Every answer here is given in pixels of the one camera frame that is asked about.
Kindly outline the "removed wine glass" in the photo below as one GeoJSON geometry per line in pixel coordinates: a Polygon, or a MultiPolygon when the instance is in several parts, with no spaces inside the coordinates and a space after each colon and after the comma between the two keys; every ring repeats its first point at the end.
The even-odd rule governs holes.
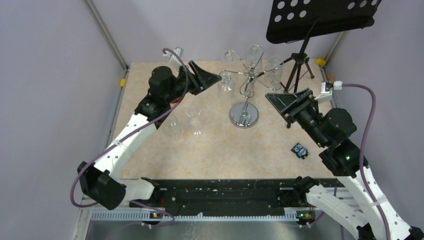
{"type": "Polygon", "coordinates": [[[170,114],[163,124],[165,132],[169,137],[176,138],[181,135],[182,124],[177,116],[170,114]]]}
{"type": "Polygon", "coordinates": [[[202,134],[201,113],[202,111],[198,107],[188,107],[186,110],[187,129],[195,136],[202,134]]]}

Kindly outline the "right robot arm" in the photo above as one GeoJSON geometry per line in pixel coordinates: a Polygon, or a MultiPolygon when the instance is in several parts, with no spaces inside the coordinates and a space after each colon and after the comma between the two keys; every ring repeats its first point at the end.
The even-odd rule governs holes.
{"type": "Polygon", "coordinates": [[[421,240],[423,231],[404,221],[388,201],[366,161],[364,152],[350,136],[357,127],[343,108],[319,112],[310,89],[296,93],[267,93],[266,99],[287,124],[298,123],[318,147],[323,164],[348,190],[358,209],[328,192],[311,177],[299,178],[293,200],[320,209],[357,240],[421,240]]]}

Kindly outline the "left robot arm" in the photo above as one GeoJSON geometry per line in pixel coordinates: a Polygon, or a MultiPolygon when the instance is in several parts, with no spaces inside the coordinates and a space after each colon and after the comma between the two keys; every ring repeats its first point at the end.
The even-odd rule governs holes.
{"type": "Polygon", "coordinates": [[[177,76],[168,66],[154,68],[148,79],[147,95],[138,103],[124,129],[103,153],[89,162],[82,161],[77,167],[82,193],[107,210],[131,200],[156,206],[161,194],[154,184],[138,179],[134,186],[128,186],[120,181],[121,171],[187,93],[196,96],[221,80],[220,75],[200,68],[192,60],[187,66],[179,67],[177,76]]]}

